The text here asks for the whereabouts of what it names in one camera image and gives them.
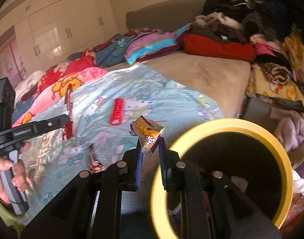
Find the fingernail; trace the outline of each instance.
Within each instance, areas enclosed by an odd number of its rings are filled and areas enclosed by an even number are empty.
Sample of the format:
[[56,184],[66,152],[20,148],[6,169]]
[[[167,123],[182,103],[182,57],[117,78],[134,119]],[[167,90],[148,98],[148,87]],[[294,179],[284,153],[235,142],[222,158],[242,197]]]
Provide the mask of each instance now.
[[9,161],[9,160],[6,160],[5,161],[5,166],[7,166],[7,167],[12,167],[12,161]]

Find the beige bed sheet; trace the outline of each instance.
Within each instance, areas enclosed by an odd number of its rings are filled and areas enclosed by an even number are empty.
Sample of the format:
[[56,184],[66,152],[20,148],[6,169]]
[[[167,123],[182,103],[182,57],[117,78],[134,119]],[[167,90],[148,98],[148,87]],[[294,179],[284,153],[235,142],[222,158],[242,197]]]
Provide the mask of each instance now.
[[[225,118],[239,111],[250,75],[250,63],[213,57],[203,57],[177,51],[144,62],[164,77],[198,90],[214,99]],[[108,71],[130,67],[124,62]]]

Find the silver bolt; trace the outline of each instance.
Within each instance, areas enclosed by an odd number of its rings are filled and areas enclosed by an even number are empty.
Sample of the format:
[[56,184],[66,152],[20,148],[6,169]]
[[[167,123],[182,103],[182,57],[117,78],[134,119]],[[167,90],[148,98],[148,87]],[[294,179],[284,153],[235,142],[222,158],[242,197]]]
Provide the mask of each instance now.
[[186,164],[185,164],[184,162],[177,162],[177,163],[176,163],[176,167],[177,167],[177,168],[183,169],[183,168],[186,167]]
[[127,165],[127,163],[125,161],[120,161],[117,163],[117,167],[119,167],[119,168],[124,168],[124,167],[126,167],[126,165]]
[[81,173],[79,173],[79,176],[81,178],[87,178],[89,176],[89,172],[88,171],[82,171]]
[[223,177],[223,173],[221,173],[220,171],[215,171],[215,172],[213,172],[213,176],[214,176],[215,178],[220,179],[220,178]]

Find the leopard print fabric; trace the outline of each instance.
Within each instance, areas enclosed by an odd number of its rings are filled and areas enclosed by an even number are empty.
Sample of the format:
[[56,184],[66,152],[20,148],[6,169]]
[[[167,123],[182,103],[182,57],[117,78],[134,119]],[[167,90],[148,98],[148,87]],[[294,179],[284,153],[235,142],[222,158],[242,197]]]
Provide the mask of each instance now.
[[274,63],[262,63],[259,66],[267,81],[280,85],[290,82],[290,71],[286,67]]

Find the white wardrobe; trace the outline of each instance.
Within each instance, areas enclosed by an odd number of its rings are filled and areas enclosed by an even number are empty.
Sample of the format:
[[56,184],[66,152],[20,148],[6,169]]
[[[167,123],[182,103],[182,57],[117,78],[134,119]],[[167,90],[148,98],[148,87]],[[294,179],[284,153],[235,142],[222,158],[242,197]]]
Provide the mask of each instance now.
[[11,26],[27,75],[117,33],[110,0],[26,0],[0,20],[0,36]]

